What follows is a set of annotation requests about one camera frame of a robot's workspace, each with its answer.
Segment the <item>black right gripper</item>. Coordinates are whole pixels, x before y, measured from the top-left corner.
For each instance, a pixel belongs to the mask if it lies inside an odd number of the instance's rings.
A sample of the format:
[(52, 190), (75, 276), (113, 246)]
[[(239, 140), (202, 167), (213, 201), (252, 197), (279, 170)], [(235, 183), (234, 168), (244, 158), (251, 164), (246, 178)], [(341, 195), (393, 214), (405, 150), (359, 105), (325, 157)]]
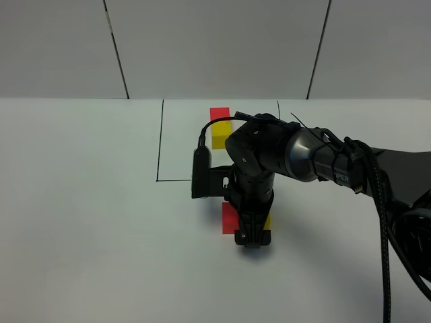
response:
[[(232, 167), (226, 202), (238, 213), (240, 229), (234, 232), (237, 246), (257, 249), (271, 243), (271, 231), (264, 230), (270, 213), (274, 193), (275, 174), (263, 171), (256, 176), (242, 172), (237, 166)], [(260, 232), (256, 237), (244, 232)]]

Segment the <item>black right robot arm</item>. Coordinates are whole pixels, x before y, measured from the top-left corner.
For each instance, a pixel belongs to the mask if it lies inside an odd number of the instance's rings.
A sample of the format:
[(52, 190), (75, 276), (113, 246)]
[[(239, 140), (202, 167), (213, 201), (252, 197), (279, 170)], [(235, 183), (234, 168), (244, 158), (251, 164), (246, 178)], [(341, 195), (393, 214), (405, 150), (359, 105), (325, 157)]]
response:
[(308, 129), (272, 115), (250, 116), (226, 139), (238, 199), (235, 242), (258, 248), (271, 241), (265, 224), (274, 200), (273, 181), (282, 175), (300, 182), (331, 181), (372, 197), (397, 238), (430, 211), (430, 154), (371, 148), (338, 139), (322, 128)]

